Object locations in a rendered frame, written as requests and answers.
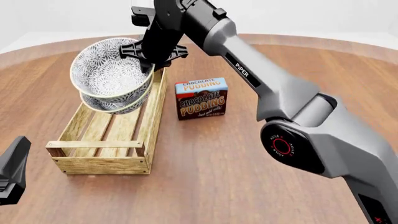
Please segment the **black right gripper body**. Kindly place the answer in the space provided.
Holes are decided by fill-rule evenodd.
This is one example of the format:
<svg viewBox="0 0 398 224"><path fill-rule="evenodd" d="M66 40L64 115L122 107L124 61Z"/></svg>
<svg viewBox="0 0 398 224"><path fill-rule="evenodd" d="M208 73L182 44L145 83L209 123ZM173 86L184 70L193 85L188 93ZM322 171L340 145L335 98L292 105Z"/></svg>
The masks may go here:
<svg viewBox="0 0 398 224"><path fill-rule="evenodd" d="M169 63L179 57L187 57L188 51L186 47L180 45L140 40L132 44L121 45L119 54L123 59L132 57L139 59L142 63Z"/></svg>

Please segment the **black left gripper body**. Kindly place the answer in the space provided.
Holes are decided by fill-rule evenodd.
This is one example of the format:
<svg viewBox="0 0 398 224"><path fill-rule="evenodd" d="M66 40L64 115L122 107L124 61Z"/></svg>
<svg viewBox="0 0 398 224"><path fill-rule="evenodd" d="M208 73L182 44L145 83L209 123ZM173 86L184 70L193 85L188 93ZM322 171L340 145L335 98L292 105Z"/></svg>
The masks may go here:
<svg viewBox="0 0 398 224"><path fill-rule="evenodd" d="M16 205L24 191L25 187L20 183L0 175L0 206Z"/></svg>

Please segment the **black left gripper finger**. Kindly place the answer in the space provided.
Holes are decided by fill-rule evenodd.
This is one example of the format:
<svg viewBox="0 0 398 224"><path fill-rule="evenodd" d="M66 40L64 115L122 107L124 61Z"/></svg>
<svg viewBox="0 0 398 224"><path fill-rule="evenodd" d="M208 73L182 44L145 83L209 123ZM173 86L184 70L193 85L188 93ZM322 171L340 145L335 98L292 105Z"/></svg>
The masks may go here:
<svg viewBox="0 0 398 224"><path fill-rule="evenodd" d="M31 142L18 136L0 156L0 180L26 188L25 169Z"/></svg>

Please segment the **patterned blue white bowl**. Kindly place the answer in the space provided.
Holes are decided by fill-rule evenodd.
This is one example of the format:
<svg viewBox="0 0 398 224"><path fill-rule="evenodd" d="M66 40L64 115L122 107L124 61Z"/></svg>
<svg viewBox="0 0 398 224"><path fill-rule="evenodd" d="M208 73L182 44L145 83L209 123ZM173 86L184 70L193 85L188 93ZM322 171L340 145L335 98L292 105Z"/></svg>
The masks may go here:
<svg viewBox="0 0 398 224"><path fill-rule="evenodd" d="M87 108L100 113L108 113L111 115L131 113L139 109L149 98L153 82L154 78L151 78L146 91L143 92L137 100L130 103L102 103L100 100L96 100L92 96L85 95L84 93L79 93L80 100Z"/></svg>
<svg viewBox="0 0 398 224"><path fill-rule="evenodd" d="M80 92L111 101L141 91L152 80L153 67L145 72L134 57L122 58L120 46L136 43L136 39L114 37L87 46L70 65L70 80Z"/></svg>

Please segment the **wooden slat tray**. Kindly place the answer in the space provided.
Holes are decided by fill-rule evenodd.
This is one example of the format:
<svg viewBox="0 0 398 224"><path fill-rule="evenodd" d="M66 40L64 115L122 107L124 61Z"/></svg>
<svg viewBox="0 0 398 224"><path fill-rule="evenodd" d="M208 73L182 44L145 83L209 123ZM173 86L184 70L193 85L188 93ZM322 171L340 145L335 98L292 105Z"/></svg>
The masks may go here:
<svg viewBox="0 0 398 224"><path fill-rule="evenodd" d="M110 115L81 104L57 141L46 149L66 175L149 174L167 89L166 70L154 74L144 106Z"/></svg>

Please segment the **chocolate pudding box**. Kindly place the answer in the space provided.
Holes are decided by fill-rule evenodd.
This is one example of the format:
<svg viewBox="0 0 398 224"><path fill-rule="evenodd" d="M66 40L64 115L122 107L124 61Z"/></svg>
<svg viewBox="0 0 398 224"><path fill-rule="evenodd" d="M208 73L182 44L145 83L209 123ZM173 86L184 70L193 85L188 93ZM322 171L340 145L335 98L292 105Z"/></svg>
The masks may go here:
<svg viewBox="0 0 398 224"><path fill-rule="evenodd" d="M177 116L181 121L224 115L228 86L224 78L175 84Z"/></svg>

